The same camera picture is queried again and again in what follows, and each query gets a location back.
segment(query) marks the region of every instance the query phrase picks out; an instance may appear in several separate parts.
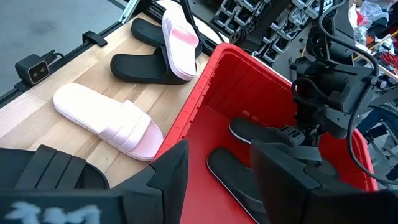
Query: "metal frame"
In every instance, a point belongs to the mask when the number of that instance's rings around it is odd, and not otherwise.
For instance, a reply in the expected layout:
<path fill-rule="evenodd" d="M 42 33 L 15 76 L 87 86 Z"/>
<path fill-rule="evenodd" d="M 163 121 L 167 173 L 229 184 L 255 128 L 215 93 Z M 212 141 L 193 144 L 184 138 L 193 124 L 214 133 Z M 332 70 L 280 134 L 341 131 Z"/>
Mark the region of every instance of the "metal frame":
<path fill-rule="evenodd" d="M 115 4 L 115 0 L 109 0 L 111 3 Z M 124 9 L 121 18 L 119 21 L 115 22 L 105 30 L 99 33 L 101 37 L 106 37 L 110 35 L 113 31 L 115 31 L 117 28 L 121 27 L 124 23 L 129 21 L 132 17 L 135 15 L 139 14 L 140 12 L 143 12 L 145 15 L 149 16 L 151 19 L 155 20 L 158 23 L 162 22 L 162 17 L 163 13 L 165 12 L 165 8 L 163 8 L 160 4 L 157 4 L 155 0 L 131 0 L 127 4 L 126 7 L 124 7 L 122 4 L 115 4 L 117 7 L 120 9 Z M 199 33 L 201 35 L 201 38 L 203 40 L 202 44 L 202 51 L 203 53 L 207 54 L 210 56 L 214 48 L 216 47 L 216 43 L 214 43 L 211 39 L 203 35 L 202 33 Z M 58 69 L 62 68 L 64 65 L 66 65 L 68 62 L 72 61 L 75 59 L 77 56 L 88 50 L 90 47 L 94 46 L 89 41 L 86 41 L 82 43 L 80 46 L 69 52 L 64 56 L 64 58 L 61 58 L 57 60 L 56 62 L 52 63 L 49 66 L 50 70 L 50 75 L 56 72 Z M 25 91 L 29 90 L 33 86 L 29 85 L 28 83 L 25 83 L 23 81 L 17 83 L 14 85 L 14 88 L 4 94 L 3 96 L 0 96 L 0 108 L 11 102 L 12 100 L 16 99 L 18 96 L 22 95 Z"/>

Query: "wooden surface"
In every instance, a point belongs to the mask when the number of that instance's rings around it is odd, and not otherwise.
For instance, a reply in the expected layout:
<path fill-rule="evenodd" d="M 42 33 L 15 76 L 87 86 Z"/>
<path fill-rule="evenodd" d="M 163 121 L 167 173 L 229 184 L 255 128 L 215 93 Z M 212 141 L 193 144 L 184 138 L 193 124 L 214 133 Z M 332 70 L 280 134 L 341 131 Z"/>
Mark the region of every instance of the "wooden surface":
<path fill-rule="evenodd" d="M 180 8 L 171 1 L 160 1 L 163 7 Z M 136 17 L 149 19 L 144 14 Z M 113 77 L 109 68 L 115 54 L 152 54 L 154 48 L 136 40 L 130 33 L 131 22 L 124 24 L 105 38 L 108 44 L 97 45 L 79 55 L 46 80 L 0 109 L 0 147 L 34 151 L 45 144 L 86 159 L 105 173 L 111 186 L 124 181 L 148 163 L 137 161 L 103 142 L 89 131 L 60 115 L 52 97 L 62 85 L 82 84 L 120 102 L 131 100 L 148 113 L 165 136 L 185 100 L 203 71 L 208 56 L 197 59 L 196 77 L 182 86 L 141 85 L 122 82 Z M 200 31 L 219 43 L 219 37 L 197 20 Z"/>

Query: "gray floor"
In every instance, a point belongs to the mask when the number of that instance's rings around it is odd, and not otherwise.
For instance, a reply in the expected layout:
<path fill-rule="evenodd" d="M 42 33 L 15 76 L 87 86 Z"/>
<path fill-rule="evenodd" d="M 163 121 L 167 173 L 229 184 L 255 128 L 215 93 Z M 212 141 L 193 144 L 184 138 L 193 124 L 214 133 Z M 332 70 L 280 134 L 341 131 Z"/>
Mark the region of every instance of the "gray floor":
<path fill-rule="evenodd" d="M 107 0 L 0 1 L 0 96 L 20 81 L 14 65 L 30 54 L 67 54 L 89 30 L 101 32 L 122 10 Z"/>

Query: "pink slide sandal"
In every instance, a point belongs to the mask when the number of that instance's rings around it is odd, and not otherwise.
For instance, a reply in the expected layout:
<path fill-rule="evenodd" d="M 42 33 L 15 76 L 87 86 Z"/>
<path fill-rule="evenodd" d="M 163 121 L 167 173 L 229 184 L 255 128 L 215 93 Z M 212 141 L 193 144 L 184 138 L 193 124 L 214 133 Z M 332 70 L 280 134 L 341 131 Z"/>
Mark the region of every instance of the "pink slide sandal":
<path fill-rule="evenodd" d="M 167 9 L 162 18 L 167 58 L 176 76 L 190 81 L 196 74 L 195 48 L 199 39 L 180 11 Z"/>
<path fill-rule="evenodd" d="M 77 83 L 59 88 L 55 109 L 126 155 L 151 161 L 163 142 L 162 131 L 131 101 L 120 103 Z"/>

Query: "red plastic bin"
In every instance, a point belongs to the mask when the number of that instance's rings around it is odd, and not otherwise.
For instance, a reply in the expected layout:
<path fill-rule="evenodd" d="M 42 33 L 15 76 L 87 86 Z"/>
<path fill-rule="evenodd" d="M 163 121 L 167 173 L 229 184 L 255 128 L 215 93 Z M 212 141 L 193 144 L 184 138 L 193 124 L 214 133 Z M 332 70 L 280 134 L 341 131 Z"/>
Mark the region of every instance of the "red plastic bin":
<path fill-rule="evenodd" d="M 229 132 L 230 120 L 240 116 L 278 128 L 294 124 L 296 107 L 290 85 L 238 47 L 217 46 L 156 155 L 158 158 L 181 139 L 189 140 L 189 180 L 181 223 L 254 223 L 210 173 L 206 158 L 213 149 L 224 146 L 249 165 L 249 146 Z M 367 145 L 358 131 L 353 135 L 353 147 L 362 164 L 373 171 Z M 377 190 L 376 181 L 351 160 L 345 139 L 325 134 L 320 150 L 342 181 L 359 189 Z"/>

